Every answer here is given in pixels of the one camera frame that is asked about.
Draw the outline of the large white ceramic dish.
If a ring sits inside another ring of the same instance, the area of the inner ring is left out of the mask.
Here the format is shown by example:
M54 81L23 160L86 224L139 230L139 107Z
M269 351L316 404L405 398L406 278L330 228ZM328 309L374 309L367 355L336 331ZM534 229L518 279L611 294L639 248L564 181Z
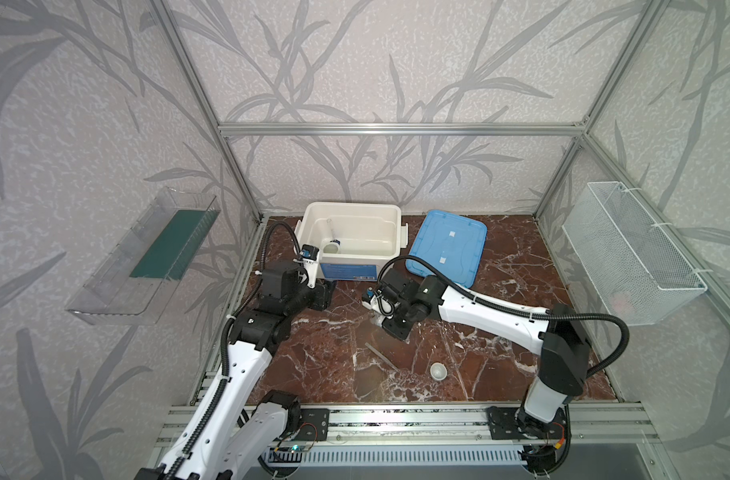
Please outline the large white ceramic dish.
M331 240L324 245L322 252L325 255L338 254L340 251L340 242L338 240Z

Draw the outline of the blue base small flask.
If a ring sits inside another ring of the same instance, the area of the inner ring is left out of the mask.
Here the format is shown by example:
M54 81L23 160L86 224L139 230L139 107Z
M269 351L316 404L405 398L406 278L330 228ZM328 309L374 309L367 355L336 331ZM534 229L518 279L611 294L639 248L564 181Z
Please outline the blue base small flask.
M336 234L335 225L333 222L333 219L331 217L328 217L326 219L326 225L328 227L330 238L328 240L328 244L339 246L341 244L338 235Z

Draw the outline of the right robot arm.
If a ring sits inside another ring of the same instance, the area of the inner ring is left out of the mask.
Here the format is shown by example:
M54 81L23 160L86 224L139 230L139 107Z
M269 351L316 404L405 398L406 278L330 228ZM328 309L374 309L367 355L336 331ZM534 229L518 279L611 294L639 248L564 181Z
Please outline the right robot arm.
M506 302L469 290L423 259L397 256L385 264L376 285L362 296L381 327L405 341L414 325L438 320L504 338L539 358L536 377L513 415L514 427L528 438L547 433L555 418L583 393L585 381L617 361L630 341L627 324L604 313L576 313L566 305L552 309ZM616 347L596 365L583 324L607 322L620 333Z

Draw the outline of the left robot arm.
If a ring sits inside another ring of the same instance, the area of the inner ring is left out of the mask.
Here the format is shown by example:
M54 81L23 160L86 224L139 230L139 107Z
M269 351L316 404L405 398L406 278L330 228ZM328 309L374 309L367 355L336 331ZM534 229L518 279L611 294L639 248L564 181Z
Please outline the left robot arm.
M290 337L292 321L307 309L324 311L336 284L317 277L319 250L302 244L284 221L270 225L261 243L289 233L294 257L261 260L254 289L227 317L219 343L221 370L203 402L159 465L142 468L139 479L241 479L275 440L301 427L296 395L273 390L250 417L243 410L279 346Z

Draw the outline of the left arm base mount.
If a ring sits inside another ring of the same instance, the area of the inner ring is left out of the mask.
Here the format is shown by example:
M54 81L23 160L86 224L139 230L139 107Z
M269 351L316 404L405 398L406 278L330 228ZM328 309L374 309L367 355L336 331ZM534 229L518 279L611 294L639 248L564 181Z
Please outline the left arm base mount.
M326 441L330 427L331 410L327 408L300 408L289 412L288 424L280 439L287 441Z

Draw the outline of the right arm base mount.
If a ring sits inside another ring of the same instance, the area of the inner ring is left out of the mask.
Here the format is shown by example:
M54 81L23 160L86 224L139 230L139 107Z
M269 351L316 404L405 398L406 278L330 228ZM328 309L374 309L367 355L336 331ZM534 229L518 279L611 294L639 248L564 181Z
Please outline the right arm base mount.
M551 422L528 416L520 407L490 406L484 414L492 440L557 442L568 430L564 408L558 409Z

